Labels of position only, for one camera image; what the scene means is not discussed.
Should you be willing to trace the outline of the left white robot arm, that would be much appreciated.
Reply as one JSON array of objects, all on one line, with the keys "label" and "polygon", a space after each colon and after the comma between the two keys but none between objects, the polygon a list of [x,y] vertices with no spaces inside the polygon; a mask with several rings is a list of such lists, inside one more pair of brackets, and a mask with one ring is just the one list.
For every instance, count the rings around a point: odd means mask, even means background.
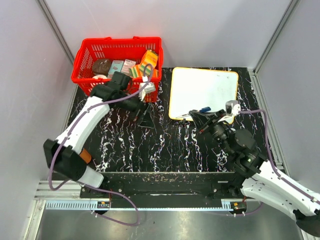
[{"label": "left white robot arm", "polygon": [[155,126],[150,116],[151,105],[143,101],[145,89],[152,86],[151,77],[144,75],[138,91],[127,94],[131,80],[117,71],[111,80],[94,86],[84,107],[67,129],[56,139],[44,142],[45,159],[51,173],[57,172],[69,180],[90,186],[98,198],[107,195],[109,189],[104,176],[88,166],[81,153],[87,138],[111,108],[132,112],[137,124],[146,122],[147,127]]}]

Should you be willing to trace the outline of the white whiteboard with orange frame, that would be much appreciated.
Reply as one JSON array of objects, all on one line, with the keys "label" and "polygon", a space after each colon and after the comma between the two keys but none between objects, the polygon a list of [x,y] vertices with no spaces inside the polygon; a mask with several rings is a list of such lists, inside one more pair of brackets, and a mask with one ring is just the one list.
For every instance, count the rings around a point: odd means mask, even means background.
[{"label": "white whiteboard with orange frame", "polygon": [[183,120],[191,110],[225,109],[237,99],[239,75],[234,71],[175,67],[172,71],[168,116]]}]

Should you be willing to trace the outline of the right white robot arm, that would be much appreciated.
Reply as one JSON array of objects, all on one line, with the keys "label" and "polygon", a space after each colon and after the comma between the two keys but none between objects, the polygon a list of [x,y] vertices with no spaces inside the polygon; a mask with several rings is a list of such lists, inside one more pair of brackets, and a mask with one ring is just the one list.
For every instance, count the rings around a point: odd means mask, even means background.
[{"label": "right white robot arm", "polygon": [[320,195],[301,185],[276,168],[273,161],[261,154],[253,135],[247,129],[228,127],[225,110],[189,114],[199,135],[209,133],[228,156],[233,180],[225,191],[233,198],[241,195],[256,199],[284,213],[304,232],[320,236]]}]

